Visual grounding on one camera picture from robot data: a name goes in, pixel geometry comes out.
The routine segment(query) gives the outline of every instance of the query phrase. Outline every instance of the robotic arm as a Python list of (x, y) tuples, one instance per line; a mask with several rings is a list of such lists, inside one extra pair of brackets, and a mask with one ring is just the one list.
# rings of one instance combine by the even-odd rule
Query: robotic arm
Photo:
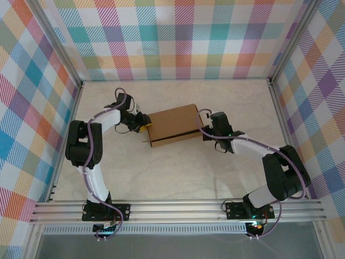
[[(248, 218), (259, 216), (265, 208), (270, 208), (270, 203), (283, 201), (303, 190), (302, 182), (295, 169), (281, 154), (288, 157), (296, 166), (304, 185), (310, 184), (310, 177), (292, 146), (267, 148), (268, 145), (258, 141), (248, 141), (249, 137), (244, 132), (233, 131), (224, 112), (208, 114), (208, 117), (211, 119), (212, 125), (202, 128), (205, 133), (204, 141), (214, 140), (215, 149), (217, 150), (217, 145), (220, 145), (225, 151), (224, 153), (245, 155), (263, 161), (267, 184), (245, 195), (243, 203), (237, 207), (240, 210), (238, 213), (245, 213)], [(234, 138), (216, 138), (227, 136)]]
[[(73, 120), (68, 131), (66, 158), (84, 176), (89, 190), (83, 206), (83, 221), (116, 221), (120, 219), (116, 210), (123, 215), (122, 220), (129, 220), (130, 204), (112, 204), (110, 192), (103, 181), (99, 164), (103, 152), (102, 135), (113, 126), (116, 129), (119, 124), (126, 125), (128, 131), (134, 132), (141, 132), (151, 124), (150, 118), (138, 112), (134, 99), (125, 93), (119, 93), (116, 102), (105, 106), (105, 109), (109, 110), (97, 114), (92, 123)], [(263, 219), (265, 215), (266, 219), (273, 219), (270, 203), (283, 201), (301, 190), (305, 192), (310, 178), (292, 146), (269, 147), (250, 139), (244, 132), (233, 131), (224, 112), (208, 114), (208, 117), (212, 125), (200, 128), (204, 141), (215, 141), (215, 149), (219, 145), (224, 153), (262, 159), (265, 170), (266, 185), (245, 195), (241, 203), (225, 204), (227, 219)], [(93, 141), (90, 141), (88, 126)]]
[[(133, 109), (129, 111), (131, 103), (133, 103)], [(110, 192), (103, 180), (99, 164), (103, 153), (102, 135), (113, 126), (116, 129), (119, 124), (126, 125), (128, 131), (142, 132), (151, 124), (151, 120), (146, 114), (137, 110), (134, 99), (128, 94), (119, 93), (116, 96), (116, 102), (105, 106), (105, 109), (113, 109), (116, 106), (119, 107), (115, 110), (109, 110), (99, 116), (96, 115), (90, 124), (93, 138), (93, 155), (85, 171), (83, 171), (84, 165), (91, 151), (91, 141), (87, 129), (88, 123), (79, 120), (73, 120), (70, 123), (65, 155), (82, 175), (86, 174), (89, 187), (88, 198), (83, 206), (83, 221), (113, 221), (120, 218), (119, 215), (115, 215), (114, 210), (101, 204), (99, 200), (120, 209), (124, 215), (124, 220), (128, 220), (129, 217), (126, 211), (128, 211), (130, 205), (113, 205)]]

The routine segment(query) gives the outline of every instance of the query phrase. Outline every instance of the marble-pattern surface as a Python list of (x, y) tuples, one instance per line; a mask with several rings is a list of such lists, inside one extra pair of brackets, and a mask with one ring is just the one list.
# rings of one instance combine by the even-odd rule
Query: marble-pattern surface
[[(199, 109), (224, 111), (234, 130), (271, 145), (284, 145), (264, 80), (89, 82), (76, 119), (88, 120), (114, 102), (119, 86), (135, 98), (143, 113), (195, 103)], [(147, 132), (118, 134), (109, 129), (103, 136), (101, 168), (113, 199), (242, 197), (266, 182), (260, 160), (221, 154), (214, 150), (213, 141), (203, 142), (199, 137), (152, 148), (147, 140)], [(54, 200), (86, 198), (81, 175), (65, 159)]]

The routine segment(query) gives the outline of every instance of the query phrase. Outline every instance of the enclosure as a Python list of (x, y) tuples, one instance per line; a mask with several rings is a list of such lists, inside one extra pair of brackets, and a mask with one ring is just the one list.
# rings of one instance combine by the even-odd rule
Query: enclosure
[[(343, 0), (1, 0), (0, 18), (0, 258), (114, 247), (133, 258), (342, 258)], [(147, 131), (110, 129), (102, 174), (133, 221), (97, 243), (81, 222), (87, 189), (65, 146), (70, 122), (113, 103), (117, 87), (143, 113), (196, 104), (253, 139), (294, 146), (312, 179), (308, 199), (284, 201), (274, 232), (249, 241), (220, 205), (266, 183), (262, 161), (201, 137), (152, 148)], [(146, 229), (158, 223), (167, 229)], [(172, 230), (180, 223), (196, 228)]]

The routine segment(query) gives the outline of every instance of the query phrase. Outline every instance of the wire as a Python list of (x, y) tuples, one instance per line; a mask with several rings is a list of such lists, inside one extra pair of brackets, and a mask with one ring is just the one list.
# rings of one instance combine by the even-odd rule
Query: wire
[(130, 132), (130, 130), (126, 131), (126, 132), (119, 132), (116, 127), (118, 127), (118, 125), (115, 125), (115, 131), (118, 132), (119, 134), (126, 134), (128, 132)]
[[(115, 89), (115, 97), (117, 96), (116, 93), (117, 93), (118, 90), (122, 90), (123, 93), (125, 94), (125, 97), (124, 97), (123, 101), (122, 101), (120, 104), (118, 104), (118, 105), (116, 105), (116, 106), (114, 106), (114, 107), (112, 107), (112, 108), (110, 108), (110, 109), (108, 109), (108, 110), (103, 110), (103, 111), (97, 113), (97, 114), (96, 114), (93, 118), (91, 118), (91, 119), (88, 121), (88, 123), (87, 123), (87, 133), (88, 133), (88, 138), (89, 138), (89, 140), (90, 140), (90, 153), (89, 153), (89, 155), (88, 155), (88, 157), (87, 157), (87, 160), (86, 160), (85, 164), (84, 164), (83, 167), (82, 167), (82, 172), (83, 172), (83, 176), (84, 176), (84, 181), (85, 181), (85, 185), (86, 185), (86, 188), (87, 188), (88, 192), (89, 192), (89, 193), (92, 195), (92, 197), (94, 197), (98, 202), (100, 202), (101, 204), (103, 204), (103, 205), (105, 205), (105, 206), (107, 206), (107, 207), (109, 207), (109, 208), (111, 208), (111, 209), (114, 209), (114, 210), (115, 210), (117, 213), (119, 213), (119, 215), (120, 215), (120, 221), (119, 221), (118, 227), (115, 229), (114, 233), (112, 233), (111, 235), (108, 236), (108, 239), (112, 238), (112, 237), (119, 231), (119, 229), (121, 228), (122, 223), (123, 223), (123, 214), (122, 214), (122, 212), (121, 212), (119, 209), (117, 209), (116, 207), (114, 207), (114, 206), (112, 206), (112, 205), (110, 205), (110, 204), (105, 203), (103, 200), (101, 200), (100, 198), (98, 198), (98, 197), (94, 194), (94, 192), (91, 190), (90, 184), (89, 184), (88, 179), (87, 179), (86, 167), (87, 167), (88, 163), (90, 163), (91, 158), (92, 158), (92, 155), (93, 155), (93, 146), (94, 146), (94, 143), (93, 143), (93, 137), (92, 137), (92, 132), (91, 132), (91, 123), (92, 123), (97, 117), (101, 116), (102, 114), (107, 113), (107, 112), (110, 112), (110, 111), (113, 111), (113, 110), (117, 109), (118, 107), (120, 107), (121, 105), (123, 105), (123, 104), (125, 103), (125, 101), (126, 101), (126, 96), (127, 96), (125, 89), (120, 88), (120, 87), (118, 87), (117, 89)], [(96, 237), (98, 238), (98, 240), (103, 239), (104, 241), (106, 241), (105, 237), (100, 238), (100, 237), (98, 236), (98, 232), (99, 232), (99, 231), (96, 232)]]
[(85, 204), (86, 204), (86, 202), (84, 202), (84, 204), (81, 206), (81, 209), (83, 212), (87, 212), (86, 210), (84, 210)]
[[(213, 138), (213, 139), (239, 139), (239, 140), (249, 141), (249, 142), (252, 142), (252, 143), (254, 143), (254, 144), (258, 145), (258, 146), (265, 147), (265, 148), (267, 148), (267, 149), (269, 149), (269, 150), (271, 150), (271, 151), (273, 151), (273, 152), (276, 152), (277, 154), (281, 155), (281, 156), (291, 165), (291, 167), (295, 170), (295, 172), (296, 172), (296, 174), (297, 174), (297, 177), (298, 177), (298, 179), (300, 180), (301, 185), (302, 185), (302, 195), (301, 195), (300, 197), (291, 197), (291, 199), (299, 200), (299, 199), (303, 199), (303, 198), (306, 196), (307, 190), (306, 190), (306, 185), (305, 185), (305, 183), (304, 183), (303, 177), (302, 177), (301, 173), (298, 171), (297, 166), (291, 161), (291, 159), (290, 159), (289, 157), (287, 157), (287, 156), (286, 156), (283, 152), (281, 152), (280, 150), (277, 150), (277, 149), (275, 149), (275, 148), (273, 148), (273, 147), (271, 147), (271, 146), (269, 146), (269, 145), (266, 145), (266, 144), (261, 143), (261, 142), (259, 142), (259, 141), (257, 141), (257, 140), (254, 140), (254, 139), (244, 138), (244, 137), (235, 137), (235, 136), (214, 136), (214, 135), (211, 135), (211, 134), (205, 132), (205, 131), (202, 129), (201, 125), (200, 125), (200, 114), (201, 114), (202, 112), (204, 112), (204, 111), (209, 112), (209, 113), (212, 114), (212, 111), (211, 111), (210, 109), (201, 109), (201, 110), (198, 111), (198, 113), (197, 113), (197, 115), (196, 115), (196, 124), (197, 124), (197, 126), (198, 126), (198, 128), (199, 128), (199, 130), (200, 130), (201, 133), (203, 133), (204, 135), (206, 135), (206, 136), (208, 136), (208, 137), (210, 137), (210, 138)], [(271, 233), (271, 232), (275, 229), (275, 227), (277, 226), (278, 222), (279, 222), (280, 219), (281, 219), (281, 215), (282, 215), (282, 205), (281, 205), (281, 202), (280, 202), (280, 201), (276, 201), (276, 202), (278, 202), (278, 204), (279, 204), (279, 216), (278, 216), (278, 218), (277, 218), (277, 221), (274, 223), (273, 227), (272, 227), (268, 232), (266, 232), (266, 233), (260, 235), (260, 237), (267, 236), (269, 233)]]
[(266, 220), (265, 220), (265, 225), (267, 224), (267, 219), (268, 219), (268, 216), (267, 216), (267, 212), (264, 210), (264, 214), (265, 214), (265, 218), (266, 218)]
[(136, 115), (136, 105), (135, 105), (135, 100), (134, 100), (134, 97), (132, 97), (132, 99), (133, 99), (133, 108), (129, 111), (129, 112), (132, 112), (132, 111), (134, 111), (135, 110), (135, 115)]
[(220, 205), (220, 207), (222, 208), (222, 210), (223, 210), (224, 212), (226, 212), (226, 210), (224, 209), (223, 205), (224, 205), (224, 203), (227, 202), (227, 201), (233, 202), (232, 200), (229, 200), (229, 199), (223, 201), (223, 203), (222, 203), (222, 205)]

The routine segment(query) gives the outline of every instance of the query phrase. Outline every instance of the black mounting bracket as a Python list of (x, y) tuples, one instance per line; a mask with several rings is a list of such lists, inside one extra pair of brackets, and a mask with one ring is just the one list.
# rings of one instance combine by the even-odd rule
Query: black mounting bracket
[[(113, 204), (110, 193), (105, 203), (112, 205), (113, 207), (120, 210), (123, 215), (123, 221), (128, 221), (130, 216), (130, 204)], [(114, 209), (109, 208), (101, 203), (91, 202), (89, 200), (83, 205), (83, 214), (81, 217), (82, 221), (119, 221), (121, 217)]]
[(248, 215), (243, 202), (227, 202), (225, 203), (225, 212), (227, 220), (264, 220), (266, 215), (268, 219), (274, 219), (273, 207), (269, 204), (260, 208), (257, 213)]

